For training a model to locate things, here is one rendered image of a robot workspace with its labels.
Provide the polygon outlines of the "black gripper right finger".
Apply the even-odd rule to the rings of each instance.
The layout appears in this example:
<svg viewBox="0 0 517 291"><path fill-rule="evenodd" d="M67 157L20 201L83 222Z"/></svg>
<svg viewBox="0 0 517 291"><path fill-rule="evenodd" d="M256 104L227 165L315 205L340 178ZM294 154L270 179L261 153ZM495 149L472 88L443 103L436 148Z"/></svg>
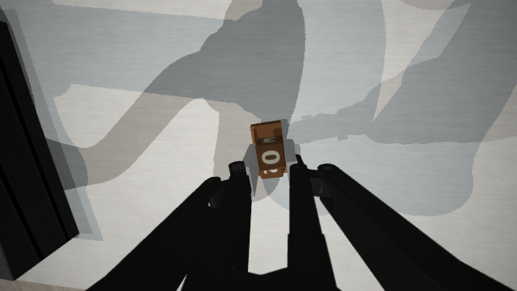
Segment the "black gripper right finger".
<svg viewBox="0 0 517 291"><path fill-rule="evenodd" d="M457 259L337 166L308 169L290 139L283 141L289 182L287 291L338 291L314 196L384 291L515 291Z"/></svg>

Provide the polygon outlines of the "brown calendar cube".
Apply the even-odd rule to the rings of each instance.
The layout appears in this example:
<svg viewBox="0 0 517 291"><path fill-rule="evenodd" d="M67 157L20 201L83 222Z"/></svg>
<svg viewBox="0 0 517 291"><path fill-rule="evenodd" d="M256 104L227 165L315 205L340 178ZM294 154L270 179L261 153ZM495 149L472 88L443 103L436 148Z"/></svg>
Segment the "brown calendar cube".
<svg viewBox="0 0 517 291"><path fill-rule="evenodd" d="M261 179L270 179L270 178L278 178L283 177L283 169L277 170L269 170L269 171L260 171Z"/></svg>
<svg viewBox="0 0 517 291"><path fill-rule="evenodd" d="M259 138L255 149L260 171L286 168L282 136Z"/></svg>

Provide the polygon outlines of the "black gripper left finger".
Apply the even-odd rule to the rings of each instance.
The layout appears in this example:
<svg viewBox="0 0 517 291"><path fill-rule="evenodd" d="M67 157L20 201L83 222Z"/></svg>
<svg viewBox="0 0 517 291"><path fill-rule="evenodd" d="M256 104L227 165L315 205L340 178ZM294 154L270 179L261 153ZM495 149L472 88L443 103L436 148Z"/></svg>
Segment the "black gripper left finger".
<svg viewBox="0 0 517 291"><path fill-rule="evenodd" d="M229 164L229 179L206 179L85 291L177 291L185 277L180 291L229 291L232 269L248 272L255 145Z"/></svg>

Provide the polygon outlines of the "brown wooden tray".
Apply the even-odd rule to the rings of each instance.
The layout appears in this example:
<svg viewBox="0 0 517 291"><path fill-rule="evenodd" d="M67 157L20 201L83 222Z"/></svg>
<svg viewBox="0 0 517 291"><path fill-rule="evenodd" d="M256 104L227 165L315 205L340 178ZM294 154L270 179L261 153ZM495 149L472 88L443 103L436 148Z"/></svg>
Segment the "brown wooden tray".
<svg viewBox="0 0 517 291"><path fill-rule="evenodd" d="M271 121L250 126L252 142L257 142L259 138L283 136L281 121Z"/></svg>

